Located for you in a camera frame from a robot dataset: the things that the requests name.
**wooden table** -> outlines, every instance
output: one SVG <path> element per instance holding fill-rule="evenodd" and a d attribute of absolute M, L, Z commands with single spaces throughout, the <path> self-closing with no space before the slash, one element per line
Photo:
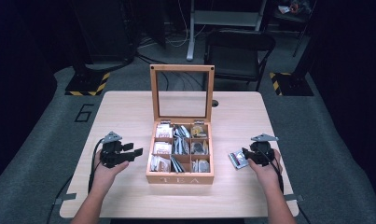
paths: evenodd
<path fill-rule="evenodd" d="M 62 217 L 73 217 L 87 196 L 91 156 L 96 143 L 113 131 L 133 142 L 144 154 L 120 173 L 105 197 L 100 217 L 120 218 L 229 218 L 266 217 L 267 204 L 251 168 L 235 170 L 229 153 L 249 147 L 251 137 L 266 133 L 274 136 L 258 92 L 215 91 L 219 106 L 212 110 L 215 160 L 213 185 L 149 185 L 146 164 L 153 131 L 151 91 L 109 91 L 104 95 L 86 145 L 77 164 L 64 201 Z M 272 148 L 278 149 L 276 142 Z M 283 171 L 285 195 L 293 194 L 287 171 Z M 287 202 L 293 216 L 299 213 L 296 201 Z"/>

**wooden box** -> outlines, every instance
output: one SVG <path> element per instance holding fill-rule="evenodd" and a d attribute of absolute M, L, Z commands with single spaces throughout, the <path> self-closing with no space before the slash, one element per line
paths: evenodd
<path fill-rule="evenodd" d="M 215 171 L 211 111 L 214 69 L 212 65 L 150 65 L 154 114 L 146 168 L 146 178 L 150 184 L 213 183 Z M 205 84 L 200 84 L 201 77 Z M 175 85 L 178 81 L 184 83 L 184 91 L 168 90 L 170 82 Z M 165 128 L 166 132 L 157 134 L 158 127 L 162 125 L 173 128 L 172 132 L 167 132 Z M 184 130 L 182 126 L 189 134 L 176 137 L 175 129 Z M 188 146 L 188 149 L 178 147 L 182 145 Z"/>

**forearm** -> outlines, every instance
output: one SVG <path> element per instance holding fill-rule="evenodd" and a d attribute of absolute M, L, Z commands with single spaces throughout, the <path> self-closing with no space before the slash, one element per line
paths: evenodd
<path fill-rule="evenodd" d="M 101 207 L 103 205 L 105 194 L 100 192 L 91 192 L 83 204 L 80 206 L 77 214 L 71 223 L 98 223 L 98 219 L 101 213 Z"/>
<path fill-rule="evenodd" d="M 273 189 L 265 189 L 265 195 L 267 200 L 269 223 L 296 223 L 293 218 L 289 207 L 286 204 L 284 194 L 281 192 L 278 186 L 274 186 Z"/>

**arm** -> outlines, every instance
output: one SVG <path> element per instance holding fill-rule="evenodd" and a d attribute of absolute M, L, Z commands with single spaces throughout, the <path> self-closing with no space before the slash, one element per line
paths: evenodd
<path fill-rule="evenodd" d="M 275 158 L 279 161 L 281 156 L 277 150 L 274 150 Z M 248 159 L 249 166 L 255 171 L 258 177 L 260 185 L 263 187 L 264 194 L 266 196 L 267 208 L 269 213 L 269 223 L 296 223 L 293 218 L 289 207 L 284 199 L 284 194 L 280 190 L 278 183 L 278 176 L 275 173 L 271 165 L 259 166 L 255 164 L 251 159 Z"/>
<path fill-rule="evenodd" d="M 118 173 L 123 171 L 129 165 L 128 161 L 108 169 L 100 163 L 100 152 L 95 156 L 95 164 L 99 164 L 94 173 L 94 180 L 92 182 L 91 191 L 83 204 L 80 206 L 77 214 L 72 219 L 71 223 L 98 223 L 101 207 L 106 193 L 111 188 L 115 177 Z"/>

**wrist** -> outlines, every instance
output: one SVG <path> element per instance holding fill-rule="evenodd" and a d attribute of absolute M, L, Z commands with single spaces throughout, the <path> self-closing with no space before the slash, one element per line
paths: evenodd
<path fill-rule="evenodd" d="M 107 191 L 103 189 L 92 188 L 88 196 L 91 196 L 96 200 L 103 200 L 106 196 L 106 193 Z"/>
<path fill-rule="evenodd" d="M 283 194 L 278 184 L 268 185 L 263 188 L 263 191 L 266 196 L 272 196 L 274 194 Z"/>

